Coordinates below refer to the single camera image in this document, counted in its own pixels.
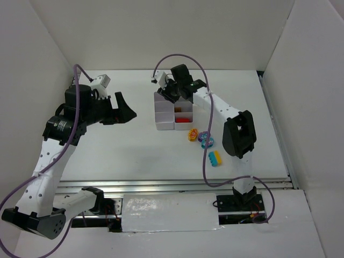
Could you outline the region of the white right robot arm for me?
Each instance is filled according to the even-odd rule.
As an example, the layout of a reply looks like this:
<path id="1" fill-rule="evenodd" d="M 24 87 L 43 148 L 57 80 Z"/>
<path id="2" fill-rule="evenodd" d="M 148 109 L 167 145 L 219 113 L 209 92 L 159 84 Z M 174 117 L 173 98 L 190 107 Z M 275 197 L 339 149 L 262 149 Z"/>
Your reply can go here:
<path id="1" fill-rule="evenodd" d="M 165 72 L 153 71 L 152 82 L 159 85 L 157 93 L 165 100 L 176 103 L 180 98 L 209 112 L 208 136 L 214 118 L 223 126 L 222 146 L 232 157 L 238 171 L 237 178 L 227 180 L 233 183 L 233 194 L 238 205 L 247 205 L 256 196 L 252 175 L 252 151 L 256 143 L 256 131 L 252 114 L 240 111 L 216 94 L 209 87 L 209 80 L 194 80 L 185 64 L 171 69 L 171 76 Z"/>

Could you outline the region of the teal frog block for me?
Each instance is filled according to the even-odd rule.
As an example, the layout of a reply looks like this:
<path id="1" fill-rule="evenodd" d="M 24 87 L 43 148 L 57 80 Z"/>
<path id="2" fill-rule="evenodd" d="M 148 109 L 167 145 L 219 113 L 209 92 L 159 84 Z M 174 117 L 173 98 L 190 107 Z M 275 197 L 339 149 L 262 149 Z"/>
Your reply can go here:
<path id="1" fill-rule="evenodd" d="M 214 139 L 212 137 L 210 137 L 208 140 L 207 139 L 203 139 L 201 141 L 201 148 L 205 149 L 207 148 L 211 148 L 214 145 Z"/>

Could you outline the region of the orange butterfly block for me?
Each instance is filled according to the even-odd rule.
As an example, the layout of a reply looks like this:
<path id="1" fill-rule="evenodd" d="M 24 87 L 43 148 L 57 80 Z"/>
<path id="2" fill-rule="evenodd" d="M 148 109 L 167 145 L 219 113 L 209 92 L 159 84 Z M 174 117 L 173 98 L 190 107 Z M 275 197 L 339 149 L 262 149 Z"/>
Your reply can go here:
<path id="1" fill-rule="evenodd" d="M 198 129 L 192 128 L 188 133 L 189 141 L 196 141 L 198 139 Z"/>

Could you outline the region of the purple lotus block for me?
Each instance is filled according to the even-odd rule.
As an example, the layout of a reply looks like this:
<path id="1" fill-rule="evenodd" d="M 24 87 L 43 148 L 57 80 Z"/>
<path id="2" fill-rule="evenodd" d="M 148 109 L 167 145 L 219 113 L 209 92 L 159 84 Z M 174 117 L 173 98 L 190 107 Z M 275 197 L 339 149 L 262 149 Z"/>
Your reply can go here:
<path id="1" fill-rule="evenodd" d="M 200 133 L 198 133 L 198 141 L 202 142 L 202 141 L 206 141 L 207 138 L 210 140 L 210 136 L 208 134 L 208 131 L 202 131 Z"/>

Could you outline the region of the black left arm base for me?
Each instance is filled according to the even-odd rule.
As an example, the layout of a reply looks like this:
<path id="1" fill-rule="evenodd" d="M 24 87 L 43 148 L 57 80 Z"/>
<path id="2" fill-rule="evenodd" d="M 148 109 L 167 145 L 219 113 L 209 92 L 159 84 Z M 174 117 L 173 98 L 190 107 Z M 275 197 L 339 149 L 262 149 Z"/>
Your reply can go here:
<path id="1" fill-rule="evenodd" d="M 102 204 L 104 214 L 121 215 L 122 204 L 122 198 L 105 198 Z"/>

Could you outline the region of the red rectangular brick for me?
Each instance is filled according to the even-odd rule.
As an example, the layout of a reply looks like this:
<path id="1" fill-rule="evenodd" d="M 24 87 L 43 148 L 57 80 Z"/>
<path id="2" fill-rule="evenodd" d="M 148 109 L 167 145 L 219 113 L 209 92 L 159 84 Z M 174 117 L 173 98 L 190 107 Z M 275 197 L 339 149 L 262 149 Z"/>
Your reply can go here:
<path id="1" fill-rule="evenodd" d="M 176 123 L 191 123 L 192 120 L 190 118 L 186 118 L 186 117 L 178 117 L 175 119 Z"/>

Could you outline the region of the teal and yellow brick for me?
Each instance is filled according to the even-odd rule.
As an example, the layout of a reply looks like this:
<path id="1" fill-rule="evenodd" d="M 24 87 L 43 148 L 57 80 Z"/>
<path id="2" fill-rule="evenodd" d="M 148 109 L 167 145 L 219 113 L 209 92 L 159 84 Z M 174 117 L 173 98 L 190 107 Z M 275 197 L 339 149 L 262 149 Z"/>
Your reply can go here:
<path id="1" fill-rule="evenodd" d="M 218 167 L 222 164 L 221 156 L 217 150 L 209 152 L 208 158 L 210 160 L 211 166 L 213 167 Z"/>

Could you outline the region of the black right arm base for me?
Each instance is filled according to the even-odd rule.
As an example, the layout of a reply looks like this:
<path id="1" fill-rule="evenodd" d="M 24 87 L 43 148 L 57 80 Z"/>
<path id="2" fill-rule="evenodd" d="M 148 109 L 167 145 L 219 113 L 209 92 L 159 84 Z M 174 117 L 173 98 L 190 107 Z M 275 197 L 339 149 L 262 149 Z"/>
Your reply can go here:
<path id="1" fill-rule="evenodd" d="M 261 212 L 264 211 L 264 203 L 261 194 L 257 194 L 246 204 L 240 204 L 234 195 L 217 195 L 213 206 L 218 212 Z"/>

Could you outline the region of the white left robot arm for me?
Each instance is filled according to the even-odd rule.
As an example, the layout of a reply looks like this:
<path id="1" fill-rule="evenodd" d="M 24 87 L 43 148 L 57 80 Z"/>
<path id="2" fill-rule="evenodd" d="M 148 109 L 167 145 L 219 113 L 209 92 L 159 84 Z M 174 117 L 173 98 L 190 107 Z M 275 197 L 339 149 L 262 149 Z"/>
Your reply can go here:
<path id="1" fill-rule="evenodd" d="M 86 134 L 87 126 L 124 124 L 137 116 L 121 92 L 114 95 L 116 109 L 112 107 L 111 97 L 101 95 L 100 89 L 95 87 L 71 85 L 65 91 L 65 102 L 46 123 L 33 180 L 15 207 L 3 211 L 3 221 L 21 230 L 55 239 L 73 217 L 84 211 L 98 214 L 103 210 L 104 192 L 98 188 L 83 187 L 57 203 L 54 197 L 68 160 L 80 138 Z"/>

